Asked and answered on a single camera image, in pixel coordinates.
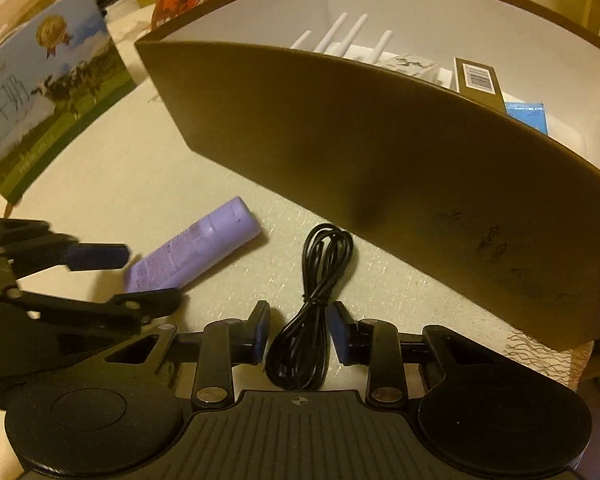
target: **purple bottle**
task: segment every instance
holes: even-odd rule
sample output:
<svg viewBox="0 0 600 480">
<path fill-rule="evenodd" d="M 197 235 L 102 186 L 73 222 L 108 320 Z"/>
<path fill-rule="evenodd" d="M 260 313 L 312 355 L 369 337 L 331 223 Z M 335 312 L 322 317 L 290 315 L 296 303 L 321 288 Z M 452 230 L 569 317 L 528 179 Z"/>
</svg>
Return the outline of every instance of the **purple bottle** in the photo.
<svg viewBox="0 0 600 480">
<path fill-rule="evenodd" d="M 181 288 L 259 233 L 256 219 L 237 196 L 129 267 L 125 290 Z"/>
</svg>

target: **black circular disc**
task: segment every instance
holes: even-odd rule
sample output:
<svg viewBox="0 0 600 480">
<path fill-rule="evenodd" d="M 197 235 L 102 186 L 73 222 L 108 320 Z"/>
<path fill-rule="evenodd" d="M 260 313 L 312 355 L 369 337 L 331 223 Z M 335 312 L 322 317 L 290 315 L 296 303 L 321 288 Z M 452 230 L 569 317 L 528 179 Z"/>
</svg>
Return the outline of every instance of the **black circular disc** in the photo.
<svg viewBox="0 0 600 480">
<path fill-rule="evenodd" d="M 170 389 L 112 376 L 57 375 L 12 399 L 5 427 L 25 468 L 54 476 L 109 475 L 173 441 L 182 413 Z"/>
<path fill-rule="evenodd" d="M 462 367 L 422 398 L 418 423 L 437 452 L 482 476 L 536 476 L 577 460 L 591 418 L 568 388 L 529 370 Z"/>
</svg>

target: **barcode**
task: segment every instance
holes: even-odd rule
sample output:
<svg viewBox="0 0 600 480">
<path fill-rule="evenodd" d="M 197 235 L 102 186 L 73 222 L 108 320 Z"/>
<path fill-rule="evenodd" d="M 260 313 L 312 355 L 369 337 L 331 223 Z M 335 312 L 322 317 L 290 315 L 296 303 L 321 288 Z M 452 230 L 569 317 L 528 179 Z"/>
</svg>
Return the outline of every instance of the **barcode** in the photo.
<svg viewBox="0 0 600 480">
<path fill-rule="evenodd" d="M 464 69 L 464 84 L 467 88 L 488 92 L 489 94 L 496 93 L 491 74 L 486 68 L 467 65 L 466 63 L 462 63 L 462 68 Z"/>
</svg>

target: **open box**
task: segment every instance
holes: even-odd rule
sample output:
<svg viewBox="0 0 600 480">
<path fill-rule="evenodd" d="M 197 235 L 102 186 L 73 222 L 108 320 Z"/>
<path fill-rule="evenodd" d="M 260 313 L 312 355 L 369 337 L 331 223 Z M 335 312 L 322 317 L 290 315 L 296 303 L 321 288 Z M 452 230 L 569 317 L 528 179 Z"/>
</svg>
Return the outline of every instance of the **open box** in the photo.
<svg viewBox="0 0 600 480">
<path fill-rule="evenodd" d="M 368 14 L 358 47 L 391 29 L 396 54 L 495 67 L 510 100 L 544 103 L 551 138 L 307 52 L 343 12 Z M 528 0 L 212 0 L 136 47 L 192 150 L 555 349 L 600 337 L 600 38 Z"/>
</svg>

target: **coiled black cable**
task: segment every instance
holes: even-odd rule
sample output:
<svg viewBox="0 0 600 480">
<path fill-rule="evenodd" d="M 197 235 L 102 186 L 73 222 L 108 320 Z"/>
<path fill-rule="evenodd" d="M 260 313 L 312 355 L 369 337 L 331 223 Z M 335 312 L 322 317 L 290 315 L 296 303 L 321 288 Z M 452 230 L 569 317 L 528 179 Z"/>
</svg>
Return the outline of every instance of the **coiled black cable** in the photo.
<svg viewBox="0 0 600 480">
<path fill-rule="evenodd" d="M 276 386 L 306 392 L 322 386 L 329 359 L 325 309 L 352 254 L 351 234 L 332 224 L 317 225 L 304 241 L 304 305 L 273 340 L 265 362 Z"/>
</svg>

